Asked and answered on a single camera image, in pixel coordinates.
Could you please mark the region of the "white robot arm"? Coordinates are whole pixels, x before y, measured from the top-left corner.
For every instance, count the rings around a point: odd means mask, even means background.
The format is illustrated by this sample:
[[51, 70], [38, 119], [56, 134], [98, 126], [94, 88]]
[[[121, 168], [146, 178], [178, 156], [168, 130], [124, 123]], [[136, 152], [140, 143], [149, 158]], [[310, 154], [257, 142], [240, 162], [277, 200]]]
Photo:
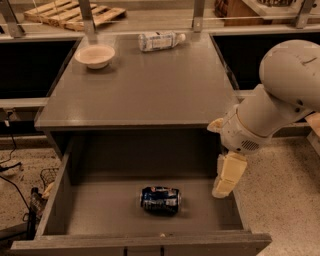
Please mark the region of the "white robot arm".
[[251, 95], [207, 126], [226, 149], [218, 157], [215, 198], [229, 196], [247, 167], [246, 157], [278, 130], [320, 111], [320, 45], [288, 40], [274, 46], [260, 63], [259, 77]]

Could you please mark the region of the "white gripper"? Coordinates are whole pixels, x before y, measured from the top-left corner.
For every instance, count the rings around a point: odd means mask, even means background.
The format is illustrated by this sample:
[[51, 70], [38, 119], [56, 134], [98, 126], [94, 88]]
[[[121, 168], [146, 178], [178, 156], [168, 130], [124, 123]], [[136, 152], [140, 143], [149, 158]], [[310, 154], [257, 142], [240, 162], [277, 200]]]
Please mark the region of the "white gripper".
[[227, 197], [236, 187], [247, 167], [244, 155], [256, 153], [271, 140], [270, 136], [261, 137], [246, 128], [241, 123], [237, 110], [238, 104], [223, 119], [215, 119], [207, 126], [208, 131], [220, 133], [221, 144], [229, 150], [226, 155], [218, 156], [217, 177], [212, 189], [212, 196], [215, 198]]

